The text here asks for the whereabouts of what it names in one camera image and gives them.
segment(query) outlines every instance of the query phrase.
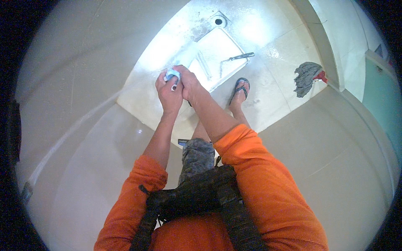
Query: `foot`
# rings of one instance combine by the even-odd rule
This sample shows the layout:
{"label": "foot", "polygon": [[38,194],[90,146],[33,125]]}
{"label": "foot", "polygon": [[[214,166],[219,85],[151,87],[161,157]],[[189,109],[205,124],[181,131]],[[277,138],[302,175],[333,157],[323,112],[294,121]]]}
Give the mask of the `foot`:
{"label": "foot", "polygon": [[[247,94],[250,92],[250,84],[244,80],[240,80],[239,84],[236,86],[236,89],[244,86],[247,91]],[[242,103],[246,100],[246,95],[244,94],[244,90],[236,92],[233,96],[232,102],[229,105],[229,110],[233,112],[233,110],[239,109],[242,106]]]}

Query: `roller handle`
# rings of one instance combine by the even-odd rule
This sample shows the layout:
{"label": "roller handle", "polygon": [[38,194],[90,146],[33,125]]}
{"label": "roller handle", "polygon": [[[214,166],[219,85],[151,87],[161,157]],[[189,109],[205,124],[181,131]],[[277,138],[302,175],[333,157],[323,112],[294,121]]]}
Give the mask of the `roller handle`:
{"label": "roller handle", "polygon": [[254,56],[254,52],[250,52],[250,53],[238,55],[238,56],[235,56],[235,57],[231,57],[231,58],[229,58],[229,61],[232,61],[232,60],[235,60],[235,59],[246,58],[246,57],[253,57],[253,56]]}

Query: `gray mop head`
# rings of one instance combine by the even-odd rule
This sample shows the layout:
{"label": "gray mop head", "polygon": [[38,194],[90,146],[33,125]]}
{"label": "gray mop head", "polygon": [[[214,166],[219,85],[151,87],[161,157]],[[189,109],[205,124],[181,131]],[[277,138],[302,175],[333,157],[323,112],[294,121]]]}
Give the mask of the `gray mop head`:
{"label": "gray mop head", "polygon": [[296,90],[298,98],[304,97],[313,86],[313,78],[322,71],[322,66],[313,62],[302,63],[295,73],[299,75],[295,78]]}

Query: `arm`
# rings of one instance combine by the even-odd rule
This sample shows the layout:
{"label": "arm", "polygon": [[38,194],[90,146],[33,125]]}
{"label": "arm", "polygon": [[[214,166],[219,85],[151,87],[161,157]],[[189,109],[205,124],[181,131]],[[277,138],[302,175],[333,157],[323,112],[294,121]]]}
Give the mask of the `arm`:
{"label": "arm", "polygon": [[274,250],[328,250],[325,231],[287,168],[239,125],[214,144],[222,163],[232,165],[244,203]]}
{"label": "arm", "polygon": [[257,134],[226,114],[183,66],[183,97],[191,102],[222,157],[232,165],[248,210],[275,250],[328,250],[325,232],[287,168],[262,145]]}
{"label": "arm", "polygon": [[94,250],[129,250],[146,208],[147,196],[138,186],[143,184],[148,191],[158,191],[166,185],[165,169],[170,138],[183,97],[181,84],[177,85],[176,92],[171,91],[177,77],[165,83],[163,76],[164,73],[161,73],[155,85],[164,113],[143,155],[135,161],[129,177],[124,181],[120,196],[105,220]]}
{"label": "arm", "polygon": [[190,101],[213,143],[239,124],[213,100],[194,73],[182,65],[174,66],[173,69],[181,74],[181,81],[184,86],[183,98]]}

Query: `hand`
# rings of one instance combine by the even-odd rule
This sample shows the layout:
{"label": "hand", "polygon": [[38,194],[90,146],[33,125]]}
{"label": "hand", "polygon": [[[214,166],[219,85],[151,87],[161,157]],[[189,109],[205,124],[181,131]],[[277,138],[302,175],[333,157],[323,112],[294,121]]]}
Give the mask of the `hand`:
{"label": "hand", "polygon": [[177,77],[173,76],[169,81],[165,81],[163,77],[166,71],[162,72],[155,82],[156,91],[160,103],[162,104],[164,114],[175,114],[177,116],[178,111],[183,104],[183,85],[177,83],[177,87],[172,91],[172,86],[177,82]]}
{"label": "hand", "polygon": [[193,102],[195,96],[201,91],[206,91],[200,84],[195,74],[189,71],[183,65],[173,66],[173,69],[180,72],[180,81],[183,84],[183,98],[189,102]]}

